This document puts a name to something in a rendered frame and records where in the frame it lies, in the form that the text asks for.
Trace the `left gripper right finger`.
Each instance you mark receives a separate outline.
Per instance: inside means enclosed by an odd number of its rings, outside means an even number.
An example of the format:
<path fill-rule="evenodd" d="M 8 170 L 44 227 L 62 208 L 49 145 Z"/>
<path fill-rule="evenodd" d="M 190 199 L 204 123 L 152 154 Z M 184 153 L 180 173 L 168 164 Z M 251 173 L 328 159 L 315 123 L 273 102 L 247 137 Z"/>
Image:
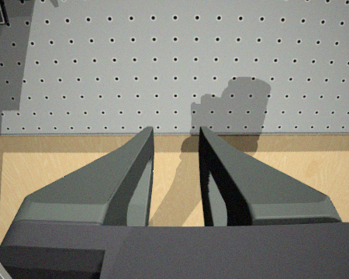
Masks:
<path fill-rule="evenodd" d="M 199 129 L 199 178 L 205 226 L 342 222 L 328 195 L 236 149 L 206 126 Z"/>

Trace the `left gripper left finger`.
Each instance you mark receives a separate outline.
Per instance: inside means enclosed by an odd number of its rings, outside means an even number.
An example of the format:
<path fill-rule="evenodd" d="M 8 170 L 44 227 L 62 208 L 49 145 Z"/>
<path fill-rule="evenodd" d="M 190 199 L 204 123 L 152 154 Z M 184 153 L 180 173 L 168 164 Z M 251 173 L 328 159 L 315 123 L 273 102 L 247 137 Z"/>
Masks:
<path fill-rule="evenodd" d="M 148 126 L 120 148 L 27 195 L 12 223 L 35 219 L 149 226 L 153 177 L 154 128 Z"/>

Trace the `grey perforated base plate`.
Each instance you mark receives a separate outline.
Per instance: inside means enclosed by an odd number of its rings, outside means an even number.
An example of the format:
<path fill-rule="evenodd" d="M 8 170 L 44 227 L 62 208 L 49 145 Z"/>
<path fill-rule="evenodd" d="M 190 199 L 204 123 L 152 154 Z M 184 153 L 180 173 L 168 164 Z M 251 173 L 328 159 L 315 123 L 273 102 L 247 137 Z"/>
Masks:
<path fill-rule="evenodd" d="M 349 134 L 349 0 L 2 0 L 0 136 Z"/>

